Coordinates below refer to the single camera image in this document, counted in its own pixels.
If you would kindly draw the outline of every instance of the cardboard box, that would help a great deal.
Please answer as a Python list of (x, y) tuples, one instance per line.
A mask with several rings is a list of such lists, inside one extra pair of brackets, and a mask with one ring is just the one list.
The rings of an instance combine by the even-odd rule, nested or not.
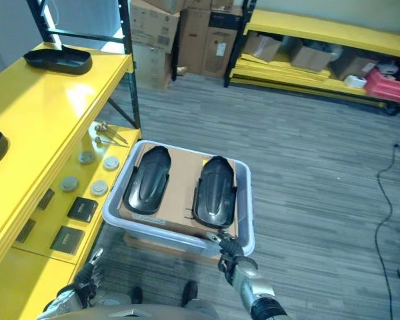
[(201, 9), (201, 10), (210, 10), (212, 0), (194, 0), (189, 8), (192, 9)]
[(193, 0), (145, 0), (151, 5), (154, 5), (170, 14), (180, 12), (188, 8)]
[(256, 31), (250, 31), (247, 36), (243, 53), (248, 53), (266, 62), (271, 62), (279, 50), (281, 41), (270, 36), (260, 35)]
[(304, 46), (302, 40), (293, 38), (289, 56), (294, 67), (321, 71), (326, 68), (332, 54)]
[(211, 9), (220, 11), (231, 11), (234, 0), (212, 0)]
[(164, 245), (162, 243), (157, 243), (157, 242), (146, 240), (146, 239), (134, 238), (128, 233), (124, 234), (123, 240), (128, 247), (154, 250), (156, 252), (164, 253), (166, 255), (172, 255), (177, 258), (186, 259), (186, 260), (190, 260), (190, 261), (194, 261), (194, 262), (203, 262), (203, 263), (210, 263), (212, 265), (216, 265), (216, 262), (218, 262), (219, 259), (221, 258), (220, 254), (210, 257), (210, 258), (203, 257), (194, 252), (184, 251), (182, 249), (170, 247), (170, 246)]
[(182, 11), (178, 65), (190, 73), (201, 73), (210, 14), (200, 9)]
[(179, 13), (171, 15), (143, 0), (132, 0), (130, 18), (134, 43), (150, 45), (171, 53)]
[[(150, 143), (143, 146), (136, 166), (141, 162), (142, 155), (154, 146)], [(168, 151), (172, 164), (169, 171), (169, 181), (158, 212), (153, 215), (139, 215), (128, 210), (121, 202), (119, 206), (120, 216), (124, 219), (206, 239), (207, 231), (216, 233), (217, 229), (208, 228), (194, 220), (192, 207), (201, 170), (204, 163), (210, 160), (210, 157), (175, 148), (168, 148)], [(229, 161), (229, 164), (235, 173), (234, 161)], [(238, 234), (237, 206), (235, 222), (227, 231), (232, 235)]]
[(233, 6), (230, 12), (212, 10), (209, 26), (214, 28), (239, 30), (242, 16), (243, 10), (238, 5)]
[(377, 59), (362, 50), (344, 47), (342, 56), (338, 60), (332, 61), (330, 68), (339, 80), (344, 80), (349, 75), (364, 78), (377, 63)]
[(236, 30), (208, 28), (202, 74), (224, 76), (236, 36)]
[(167, 88), (172, 76), (170, 54), (162, 49), (134, 43), (133, 59), (138, 87), (152, 90)]

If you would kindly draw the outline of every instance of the yellow shelf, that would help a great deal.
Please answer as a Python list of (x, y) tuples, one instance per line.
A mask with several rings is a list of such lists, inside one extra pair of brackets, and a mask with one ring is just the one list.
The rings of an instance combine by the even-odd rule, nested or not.
[[(95, 239), (96, 232), (94, 231), (97, 231), (102, 222), (102, 206), (114, 185), (132, 146), (134, 146), (137, 140), (141, 137), (140, 130), (126, 129), (110, 125), (110, 128), (119, 132), (119, 134), (127, 140), (128, 147), (105, 143), (98, 145), (94, 142), (94, 139), (97, 136), (94, 129), (96, 124), (97, 123), (95, 122), (92, 123), (88, 133), (85, 134), (82, 140), (80, 140), (80, 142), (75, 146), (70, 158), (68, 158), (66, 164), (50, 185), (50, 189), (54, 190), (55, 194), (46, 209), (41, 210), (36, 208), (30, 216), (30, 219), (35, 221), (35, 225), (30, 234), (24, 243), (15, 241), (13, 244), (14, 248), (37, 253), (45, 257), (52, 257), (74, 265), (78, 264), (80, 260), (82, 260), (82, 264), (84, 263), (83, 259), (81, 259), (81, 255), (89, 253), (90, 246)], [(102, 136), (102, 139), (109, 140), (106, 135)], [(89, 165), (82, 165), (78, 160), (79, 154), (82, 151), (94, 152), (94, 162)], [(104, 159), (110, 156), (118, 158), (120, 162), (119, 168), (114, 171), (107, 171), (103, 168)], [(79, 186), (73, 192), (64, 192), (60, 189), (59, 185), (65, 177), (70, 175), (79, 180)], [(103, 180), (108, 185), (108, 192), (102, 197), (95, 197), (90, 192), (90, 186), (96, 180)], [(98, 208), (96, 208), (95, 214), (92, 216), (90, 223), (68, 218), (67, 214), (76, 197), (88, 198), (98, 202)], [(52, 242), (61, 226), (75, 228), (84, 232), (84, 236), (74, 255), (50, 249), (50, 246), (52, 245)]]
[(231, 78), (232, 83), (239, 83), (243, 85), (258, 85), (261, 87), (266, 87), (270, 89), (288, 90), (299, 93), (320, 95), (322, 97), (330, 97), (336, 99), (344, 99), (356, 103), (364, 103), (367, 105), (374, 105), (377, 107), (385, 107), (387, 104), (384, 101), (370, 100), (367, 97), (352, 97), (350, 95), (344, 95), (343, 93), (338, 93), (334, 91), (316, 90), (312, 87), (302, 87), (296, 85), (290, 85), (287, 83), (278, 83), (272, 81), (265, 81), (262, 79), (248, 78), (248, 77), (233, 77)]
[(36, 319), (74, 265), (10, 248), (0, 264), (0, 319)]
[(248, 30), (290, 35), (400, 57), (400, 35), (355, 25), (265, 10), (254, 10)]
[[(141, 138), (140, 130), (110, 125), (127, 140), (128, 147), (97, 145), (93, 142), (96, 136), (95, 124), (92, 123), (52, 182), (50, 188), (55, 194), (46, 209), (36, 208), (30, 216), (35, 224), (24, 243), (15, 241), (0, 263), (0, 319), (36, 319), (44, 306), (56, 297), (58, 290), (72, 282), (76, 272), (85, 264), (102, 224), (103, 204), (132, 146)], [(103, 136), (103, 139), (109, 140), (107, 136)], [(78, 156), (82, 151), (93, 151), (94, 162), (89, 165), (80, 164)], [(103, 168), (104, 159), (110, 156), (117, 157), (120, 162), (119, 168), (114, 171)], [(76, 176), (79, 186), (73, 192), (65, 193), (60, 190), (59, 184), (68, 175)], [(98, 179), (106, 181), (109, 187), (102, 197), (90, 194), (90, 184)], [(67, 217), (76, 197), (98, 202), (90, 223)], [(74, 255), (50, 249), (61, 226), (84, 232)]]
[(264, 69), (284, 69), (288, 70), (291, 72), (296, 71), (297, 73), (306, 73), (308, 75), (317, 75), (320, 77), (324, 78), (329, 78), (331, 75), (331, 72), (328, 68), (321, 70), (321, 71), (315, 71), (315, 70), (308, 70), (308, 69), (302, 69), (298, 67), (292, 66), (290, 62), (289, 55), (286, 52), (278, 51), (277, 54), (274, 56), (273, 60), (270, 62), (266, 62), (264, 60), (258, 59), (252, 55), (248, 55), (246, 53), (242, 53), (240, 56), (241, 59), (237, 60), (238, 63), (243, 62), (246, 65), (251, 65), (251, 66), (256, 66), (256, 67), (262, 67)]
[(280, 83), (288, 83), (292, 85), (302, 85), (304, 87), (312, 87), (316, 89), (330, 90), (336, 91), (340, 93), (349, 93), (352, 95), (366, 95), (366, 91), (364, 89), (352, 88), (348, 87), (344, 84), (344, 82), (336, 79), (325, 79), (323, 82), (320, 81), (309, 81), (301, 78), (294, 77), (286, 77), (282, 74), (278, 73), (264, 73), (255, 71), (252, 69), (245, 68), (233, 68), (231, 70), (231, 77), (237, 77), (237, 75), (242, 75), (245, 77), (253, 77), (257, 78), (257, 80), (265, 79), (269, 81), (276, 81)]
[(0, 261), (122, 76), (132, 70), (130, 55), (80, 49), (93, 60), (84, 75), (35, 69), (22, 58), (0, 73), (0, 131), (9, 140), (0, 161)]

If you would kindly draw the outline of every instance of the black cable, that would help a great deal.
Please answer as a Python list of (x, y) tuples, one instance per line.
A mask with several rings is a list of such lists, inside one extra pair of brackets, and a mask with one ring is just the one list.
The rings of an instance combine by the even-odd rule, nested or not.
[(384, 190), (384, 188), (382, 186), (381, 174), (391, 170), (391, 168), (394, 166), (395, 150), (396, 150), (397, 147), (398, 147), (398, 145), (394, 145), (393, 146), (393, 156), (391, 158), (391, 164), (386, 169), (380, 170), (380, 172), (378, 172), (378, 174), (377, 174), (377, 181), (378, 181), (378, 184), (379, 184), (379, 188), (381, 188), (382, 194), (384, 195), (385, 200), (387, 200), (388, 206), (389, 206), (389, 214), (388, 214), (388, 216), (386, 216), (386, 218), (384, 218), (384, 220), (382, 220), (378, 224), (378, 226), (376, 227), (376, 230), (375, 230), (375, 246), (376, 246), (376, 251), (378, 252), (379, 260), (380, 260), (380, 262), (382, 264), (382, 270), (384, 272), (385, 282), (387, 283), (387, 290), (388, 290), (388, 296), (389, 296), (389, 317), (390, 317), (390, 320), (393, 320), (393, 296), (391, 294), (391, 288), (389, 286), (389, 281), (388, 281), (388, 276), (387, 276), (387, 269), (385, 268), (384, 260), (382, 259), (381, 251), (379, 250), (378, 232), (379, 232), (379, 229), (382, 227), (382, 225), (384, 223), (386, 223), (388, 220), (390, 220), (391, 216), (393, 215), (393, 204), (389, 200), (389, 198), (387, 196), (387, 193), (385, 192), (385, 190)]

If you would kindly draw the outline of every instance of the pants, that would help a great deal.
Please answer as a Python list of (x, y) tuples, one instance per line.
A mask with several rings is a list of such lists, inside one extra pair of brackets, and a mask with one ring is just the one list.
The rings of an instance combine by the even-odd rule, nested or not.
[(210, 304), (207, 301), (200, 299), (193, 299), (190, 300), (185, 305), (185, 308), (196, 312), (200, 312), (204, 315), (208, 315), (209, 317), (214, 318), (216, 320), (220, 320), (215, 308), (212, 306), (212, 304)]

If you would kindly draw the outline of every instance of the black shoe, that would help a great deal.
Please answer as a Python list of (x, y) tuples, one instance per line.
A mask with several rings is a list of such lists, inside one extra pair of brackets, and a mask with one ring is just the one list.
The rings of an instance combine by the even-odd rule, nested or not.
[(133, 305), (140, 305), (142, 303), (142, 289), (140, 287), (134, 287), (130, 296)]
[(197, 298), (197, 282), (188, 281), (185, 285), (182, 294), (182, 307), (184, 307), (190, 300)]

